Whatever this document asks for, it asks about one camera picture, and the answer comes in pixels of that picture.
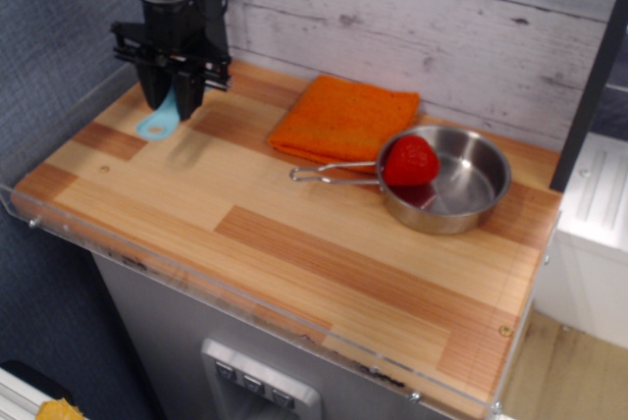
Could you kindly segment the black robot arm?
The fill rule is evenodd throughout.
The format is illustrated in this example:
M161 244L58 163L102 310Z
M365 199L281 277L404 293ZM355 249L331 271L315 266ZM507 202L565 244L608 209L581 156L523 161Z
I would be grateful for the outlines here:
M190 119L208 87L227 90L231 76L228 0L139 0L141 23L115 22L115 56L134 64L148 106L172 92L179 118Z

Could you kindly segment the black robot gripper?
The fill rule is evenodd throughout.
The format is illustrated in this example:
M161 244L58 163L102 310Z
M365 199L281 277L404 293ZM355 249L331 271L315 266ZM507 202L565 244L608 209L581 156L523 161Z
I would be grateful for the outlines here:
M141 23L114 22L115 56L134 64L148 106L158 109L175 84L181 121L202 105L206 87L226 90L227 59L205 36L196 0L140 0Z

